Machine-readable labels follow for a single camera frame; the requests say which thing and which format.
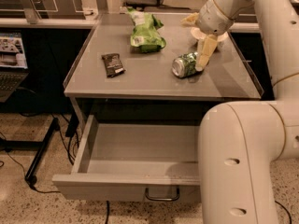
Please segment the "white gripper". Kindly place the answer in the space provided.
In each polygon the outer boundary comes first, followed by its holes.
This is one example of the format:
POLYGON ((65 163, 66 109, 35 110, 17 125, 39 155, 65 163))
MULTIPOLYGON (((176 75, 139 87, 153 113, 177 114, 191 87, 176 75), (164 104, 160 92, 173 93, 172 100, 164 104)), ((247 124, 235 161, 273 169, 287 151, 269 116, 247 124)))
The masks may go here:
POLYGON ((198 42, 195 69, 199 72, 206 68, 209 59, 218 46, 217 36, 223 35, 234 21, 229 19, 217 7, 214 0, 208 0, 199 11, 194 12, 181 21, 182 26, 197 26, 207 36, 198 42))

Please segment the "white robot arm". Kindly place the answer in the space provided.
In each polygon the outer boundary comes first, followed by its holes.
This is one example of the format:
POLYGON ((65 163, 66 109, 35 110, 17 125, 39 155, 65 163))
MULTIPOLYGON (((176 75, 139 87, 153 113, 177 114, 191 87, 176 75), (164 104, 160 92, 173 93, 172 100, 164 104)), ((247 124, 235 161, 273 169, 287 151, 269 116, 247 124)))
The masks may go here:
POLYGON ((299 156, 299 17, 289 0, 208 0, 193 25, 224 34, 255 10, 274 100, 216 105, 199 129, 204 224, 278 224, 270 163, 299 156))

